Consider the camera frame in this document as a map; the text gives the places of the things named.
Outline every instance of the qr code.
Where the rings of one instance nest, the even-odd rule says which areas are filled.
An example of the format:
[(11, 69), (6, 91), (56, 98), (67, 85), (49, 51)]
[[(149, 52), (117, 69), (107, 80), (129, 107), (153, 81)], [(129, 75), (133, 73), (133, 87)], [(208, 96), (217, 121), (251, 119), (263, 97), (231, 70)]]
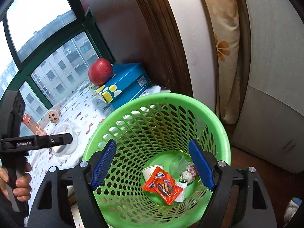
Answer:
[(146, 79), (145, 79), (144, 76), (140, 77), (140, 78), (137, 80), (137, 82), (138, 82), (138, 84), (140, 85), (140, 87), (143, 87), (143, 86), (147, 83), (147, 81), (146, 81)]

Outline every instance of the floral curtain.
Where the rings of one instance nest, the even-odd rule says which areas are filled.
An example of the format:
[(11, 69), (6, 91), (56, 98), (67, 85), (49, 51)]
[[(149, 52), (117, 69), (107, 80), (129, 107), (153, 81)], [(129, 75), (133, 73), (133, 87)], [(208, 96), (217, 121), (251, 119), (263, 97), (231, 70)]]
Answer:
[(224, 124), (239, 117), (240, 80), (237, 74), (240, 24), (237, 0), (205, 0), (218, 55), (216, 114)]

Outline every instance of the sky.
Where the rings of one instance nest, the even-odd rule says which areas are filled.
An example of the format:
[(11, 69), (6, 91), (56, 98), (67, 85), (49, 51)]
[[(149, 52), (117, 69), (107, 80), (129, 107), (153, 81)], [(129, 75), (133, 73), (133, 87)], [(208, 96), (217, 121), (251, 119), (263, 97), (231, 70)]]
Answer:
[[(20, 48), (48, 23), (71, 10), (67, 0), (15, 0), (7, 11), (10, 34), (16, 50)], [(0, 23), (0, 74), (9, 64), (12, 56), (9, 51)]]

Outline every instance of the blue box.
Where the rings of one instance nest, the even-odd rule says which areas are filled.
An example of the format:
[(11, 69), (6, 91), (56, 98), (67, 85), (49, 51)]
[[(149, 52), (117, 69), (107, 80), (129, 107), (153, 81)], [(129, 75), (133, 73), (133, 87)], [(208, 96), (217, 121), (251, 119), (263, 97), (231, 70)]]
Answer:
[(113, 65), (113, 77), (103, 86), (89, 85), (92, 93), (115, 109), (137, 98), (150, 83), (141, 63)]

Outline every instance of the paper cup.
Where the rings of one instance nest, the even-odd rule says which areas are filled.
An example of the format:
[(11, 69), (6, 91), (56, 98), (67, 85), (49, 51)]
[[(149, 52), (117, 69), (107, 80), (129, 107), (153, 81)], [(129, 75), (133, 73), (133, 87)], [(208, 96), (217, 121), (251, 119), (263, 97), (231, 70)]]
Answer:
[(150, 176), (153, 174), (153, 172), (155, 171), (157, 166), (159, 168), (161, 168), (162, 170), (164, 169), (164, 166), (159, 164), (159, 165), (153, 165), (153, 166), (146, 167), (141, 171), (143, 173), (143, 177), (146, 182), (148, 181)]

